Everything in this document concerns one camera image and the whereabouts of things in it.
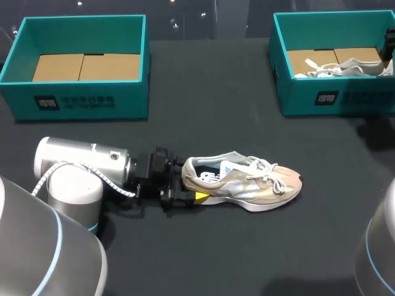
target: black table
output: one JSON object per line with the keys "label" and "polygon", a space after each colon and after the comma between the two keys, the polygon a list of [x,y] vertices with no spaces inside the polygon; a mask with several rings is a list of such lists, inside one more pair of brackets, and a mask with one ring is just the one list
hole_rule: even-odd
{"label": "black table", "polygon": [[294,168],[300,197],[249,213],[233,205],[142,218],[109,213],[107,296],[357,295],[353,260],[395,172],[392,119],[285,118],[266,39],[152,42],[149,120],[14,123],[0,101],[0,175],[31,191],[45,136],[183,156],[237,150]]}

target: white sole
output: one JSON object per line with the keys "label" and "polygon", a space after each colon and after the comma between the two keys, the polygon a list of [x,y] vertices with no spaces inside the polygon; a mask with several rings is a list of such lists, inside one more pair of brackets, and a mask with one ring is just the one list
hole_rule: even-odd
{"label": "white sole", "polygon": [[207,200],[200,203],[200,205],[218,205],[218,204],[222,204],[223,202],[231,202],[233,204],[237,204],[240,207],[245,208],[249,212],[264,212],[264,211],[273,210],[274,208],[278,208],[278,207],[290,202],[298,194],[299,194],[299,192],[297,194],[295,194],[294,196],[292,196],[290,199],[284,200],[283,202],[271,203],[270,205],[257,205],[255,203],[249,203],[249,202],[245,202],[245,201],[239,200],[239,199],[232,199],[231,197],[210,196],[207,198]]}

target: cable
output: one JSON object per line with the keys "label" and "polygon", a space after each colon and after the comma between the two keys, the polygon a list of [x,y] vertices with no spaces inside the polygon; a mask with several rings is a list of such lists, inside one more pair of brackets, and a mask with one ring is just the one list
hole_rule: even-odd
{"label": "cable", "polygon": [[42,186],[45,184],[45,182],[48,181],[49,177],[51,177],[51,175],[60,167],[64,166],[64,165],[81,165],[84,168],[87,168],[91,173],[95,174],[97,177],[99,177],[100,179],[102,179],[106,184],[108,184],[113,190],[117,191],[119,194],[124,195],[126,197],[134,197],[136,196],[135,193],[133,192],[129,192],[129,191],[125,191],[121,188],[119,188],[117,185],[115,185],[109,178],[107,178],[106,176],[103,175],[103,173],[101,173],[97,168],[94,168],[93,166],[91,166],[89,163],[86,162],[80,162],[80,163],[72,163],[72,162],[58,162],[55,163],[52,167],[50,167],[45,174],[41,177],[41,179],[38,181],[36,187],[34,188],[33,192],[31,193],[32,196],[37,196],[38,191],[40,191],[40,189],[42,188]]}

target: shoe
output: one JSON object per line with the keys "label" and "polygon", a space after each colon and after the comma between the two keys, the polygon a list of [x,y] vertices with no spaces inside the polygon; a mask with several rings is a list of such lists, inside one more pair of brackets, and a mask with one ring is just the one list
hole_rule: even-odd
{"label": "shoe", "polygon": [[207,194],[198,203],[232,202],[250,212],[284,205],[302,189],[299,173],[237,152],[190,157],[183,166],[181,177],[189,191]]}
{"label": "shoe", "polygon": [[342,64],[327,64],[319,67],[310,59],[306,63],[315,69],[315,71],[296,74],[296,78],[307,77],[336,77],[336,76],[392,76],[393,61],[391,60],[388,67],[385,68],[382,61],[379,62],[361,62],[355,59],[349,59]]}

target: beige sneaker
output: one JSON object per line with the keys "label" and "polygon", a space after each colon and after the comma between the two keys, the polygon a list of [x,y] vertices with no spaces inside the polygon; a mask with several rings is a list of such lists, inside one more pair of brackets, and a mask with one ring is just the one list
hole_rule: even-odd
{"label": "beige sneaker", "polygon": [[182,179],[188,190],[208,194],[200,204],[233,202],[250,212],[284,205],[302,189],[301,176],[295,171],[237,152],[190,157]]}

